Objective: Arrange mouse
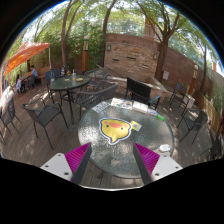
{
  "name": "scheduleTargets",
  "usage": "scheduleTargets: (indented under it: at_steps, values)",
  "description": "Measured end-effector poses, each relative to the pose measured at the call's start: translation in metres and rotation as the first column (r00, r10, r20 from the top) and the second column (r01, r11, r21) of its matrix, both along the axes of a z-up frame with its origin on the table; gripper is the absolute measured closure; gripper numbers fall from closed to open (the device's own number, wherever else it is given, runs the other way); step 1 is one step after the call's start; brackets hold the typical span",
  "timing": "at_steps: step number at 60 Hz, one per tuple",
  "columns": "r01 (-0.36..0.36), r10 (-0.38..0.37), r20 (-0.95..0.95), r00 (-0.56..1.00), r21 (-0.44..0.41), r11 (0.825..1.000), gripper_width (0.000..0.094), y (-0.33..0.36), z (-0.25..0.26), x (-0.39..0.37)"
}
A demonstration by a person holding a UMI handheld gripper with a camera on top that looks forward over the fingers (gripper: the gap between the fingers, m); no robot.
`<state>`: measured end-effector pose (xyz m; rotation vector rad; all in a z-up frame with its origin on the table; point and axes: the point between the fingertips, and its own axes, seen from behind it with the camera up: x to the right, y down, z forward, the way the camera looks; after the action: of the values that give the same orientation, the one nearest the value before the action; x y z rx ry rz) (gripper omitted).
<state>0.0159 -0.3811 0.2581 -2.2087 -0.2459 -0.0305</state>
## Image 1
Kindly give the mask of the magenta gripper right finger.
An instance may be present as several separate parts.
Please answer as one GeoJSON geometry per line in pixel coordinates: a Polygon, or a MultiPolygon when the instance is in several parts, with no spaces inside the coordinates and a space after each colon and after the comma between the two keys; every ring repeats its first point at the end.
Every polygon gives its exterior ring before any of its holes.
{"type": "Polygon", "coordinates": [[[154,170],[160,155],[137,143],[133,144],[133,154],[143,183],[145,185],[152,183],[152,171],[154,170]]]}

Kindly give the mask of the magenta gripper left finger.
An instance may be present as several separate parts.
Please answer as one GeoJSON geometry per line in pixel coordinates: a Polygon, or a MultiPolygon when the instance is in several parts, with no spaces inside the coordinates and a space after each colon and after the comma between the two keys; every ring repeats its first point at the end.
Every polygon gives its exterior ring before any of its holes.
{"type": "Polygon", "coordinates": [[[91,153],[91,143],[86,143],[65,155],[68,165],[72,171],[71,181],[73,183],[77,185],[81,183],[91,153]]]}

